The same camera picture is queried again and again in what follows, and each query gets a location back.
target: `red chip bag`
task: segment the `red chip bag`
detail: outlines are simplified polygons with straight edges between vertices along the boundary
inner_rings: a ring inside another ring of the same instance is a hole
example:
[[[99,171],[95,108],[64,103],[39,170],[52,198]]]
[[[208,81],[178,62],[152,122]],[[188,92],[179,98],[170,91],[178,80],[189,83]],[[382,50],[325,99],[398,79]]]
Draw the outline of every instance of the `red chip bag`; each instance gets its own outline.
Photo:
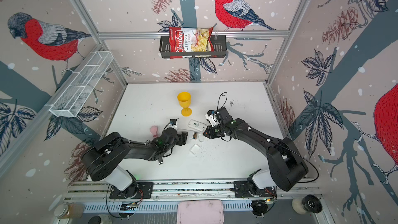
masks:
[[[210,41],[213,28],[169,28],[170,52],[206,52],[214,51]],[[171,56],[170,58],[189,58],[192,56]],[[211,55],[200,55],[195,57],[211,57]]]

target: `pink tray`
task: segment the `pink tray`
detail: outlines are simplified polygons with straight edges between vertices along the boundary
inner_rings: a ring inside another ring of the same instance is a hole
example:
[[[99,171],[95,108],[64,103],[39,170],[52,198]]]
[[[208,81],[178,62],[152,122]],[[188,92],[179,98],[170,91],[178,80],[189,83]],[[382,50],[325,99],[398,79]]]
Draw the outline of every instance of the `pink tray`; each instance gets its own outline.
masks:
[[[220,200],[183,201],[178,204],[178,224],[223,224],[224,209]]]

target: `yellow cup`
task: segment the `yellow cup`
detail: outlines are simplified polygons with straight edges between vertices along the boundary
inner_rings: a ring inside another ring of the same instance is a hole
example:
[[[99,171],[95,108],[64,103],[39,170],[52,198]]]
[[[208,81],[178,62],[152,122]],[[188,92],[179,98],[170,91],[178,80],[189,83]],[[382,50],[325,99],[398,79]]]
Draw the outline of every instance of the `yellow cup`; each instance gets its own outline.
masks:
[[[191,94],[189,92],[179,93],[177,99],[180,106],[183,107],[181,114],[185,117],[190,116],[192,114],[192,110],[189,108],[191,104]]]

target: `table surface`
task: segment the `table surface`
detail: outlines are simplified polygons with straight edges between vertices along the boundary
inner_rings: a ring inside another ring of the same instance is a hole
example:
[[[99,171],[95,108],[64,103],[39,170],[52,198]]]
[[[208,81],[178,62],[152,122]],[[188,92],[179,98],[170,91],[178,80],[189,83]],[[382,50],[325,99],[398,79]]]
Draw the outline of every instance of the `table surface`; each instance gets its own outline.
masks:
[[[181,115],[177,100],[183,91],[192,96],[189,117]],[[145,142],[153,138],[151,126],[157,125],[161,134],[171,118],[179,118],[179,130],[189,130],[191,119],[208,124],[205,115],[216,109],[222,92],[228,92],[225,107],[233,118],[241,118],[267,135],[283,138],[262,82],[128,84],[108,134],[118,132],[129,140]],[[200,146],[195,155],[189,151],[194,144]],[[257,169],[268,168],[264,155],[235,139],[188,140],[184,146],[175,146],[173,154],[163,161],[159,165],[157,161],[124,159],[120,166],[137,180],[246,178]]]

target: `white wire basket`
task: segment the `white wire basket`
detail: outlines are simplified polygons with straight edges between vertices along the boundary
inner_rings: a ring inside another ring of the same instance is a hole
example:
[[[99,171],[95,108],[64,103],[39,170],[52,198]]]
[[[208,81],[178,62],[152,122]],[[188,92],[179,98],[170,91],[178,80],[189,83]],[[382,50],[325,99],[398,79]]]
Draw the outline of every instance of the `white wire basket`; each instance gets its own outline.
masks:
[[[73,72],[77,73],[76,78],[50,108],[53,115],[76,117],[113,60],[109,51],[96,51],[92,54],[81,71]]]

